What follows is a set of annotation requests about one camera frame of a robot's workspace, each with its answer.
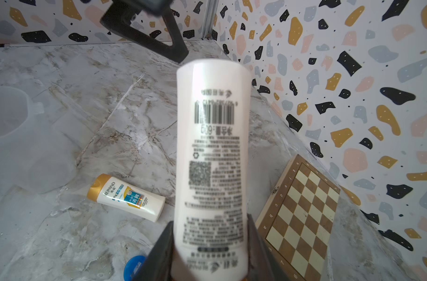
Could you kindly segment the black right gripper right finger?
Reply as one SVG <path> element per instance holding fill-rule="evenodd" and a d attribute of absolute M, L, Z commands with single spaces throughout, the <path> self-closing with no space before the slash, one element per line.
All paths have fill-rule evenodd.
<path fill-rule="evenodd" d="M 277 263 L 262 236 L 252 215 L 247 214 L 249 266 L 248 281 L 289 281 L 287 274 Z"/>

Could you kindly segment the clear plastic container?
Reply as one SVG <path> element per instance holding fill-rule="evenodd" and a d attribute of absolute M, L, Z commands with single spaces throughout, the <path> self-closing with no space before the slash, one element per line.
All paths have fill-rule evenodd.
<path fill-rule="evenodd" d="M 76 176 L 72 153 L 43 115 L 42 103 L 20 89 L 0 86 L 0 180 L 38 194 Z"/>

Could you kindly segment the white tube gold cap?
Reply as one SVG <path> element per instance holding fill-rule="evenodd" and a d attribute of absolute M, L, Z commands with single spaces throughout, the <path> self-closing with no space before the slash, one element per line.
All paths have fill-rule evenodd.
<path fill-rule="evenodd" d="M 156 222 L 164 208 L 165 197 L 132 186 L 108 174 L 96 178 L 87 198 Z"/>

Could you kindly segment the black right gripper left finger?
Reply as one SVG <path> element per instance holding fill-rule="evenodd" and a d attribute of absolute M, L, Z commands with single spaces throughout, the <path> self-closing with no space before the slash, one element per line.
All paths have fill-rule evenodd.
<path fill-rule="evenodd" d="M 174 251 L 174 222 L 170 221 L 164 228 L 147 257 L 133 268 L 131 279 L 133 281 L 172 281 L 171 266 Z"/>

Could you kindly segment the white lotion tube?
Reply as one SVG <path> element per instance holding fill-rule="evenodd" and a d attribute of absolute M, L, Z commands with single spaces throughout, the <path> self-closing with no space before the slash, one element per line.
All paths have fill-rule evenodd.
<path fill-rule="evenodd" d="M 243 65 L 222 59 L 177 71 L 176 281 L 241 281 L 248 273 L 250 80 Z"/>

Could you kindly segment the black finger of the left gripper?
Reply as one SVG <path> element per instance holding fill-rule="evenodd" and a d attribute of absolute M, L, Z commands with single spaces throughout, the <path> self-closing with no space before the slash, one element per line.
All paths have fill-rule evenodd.
<path fill-rule="evenodd" d="M 189 50 L 183 40 L 182 33 L 171 9 L 172 1 L 113 1 L 109 9 L 101 17 L 100 23 L 111 33 L 130 42 L 139 44 L 173 62 L 180 63 L 188 56 Z M 161 18 L 164 29 L 170 35 L 170 44 L 157 39 L 161 31 L 151 24 L 149 33 L 141 26 L 136 17 L 144 12 Z"/>

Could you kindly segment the blue container lid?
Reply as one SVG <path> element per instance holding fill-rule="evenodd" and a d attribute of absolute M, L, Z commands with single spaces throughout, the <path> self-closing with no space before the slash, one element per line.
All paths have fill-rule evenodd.
<path fill-rule="evenodd" d="M 123 279 L 124 281 L 132 281 L 136 276 L 137 272 L 142 267 L 145 262 L 146 257 L 143 255 L 137 255 L 132 257 L 125 265 L 123 271 Z"/>

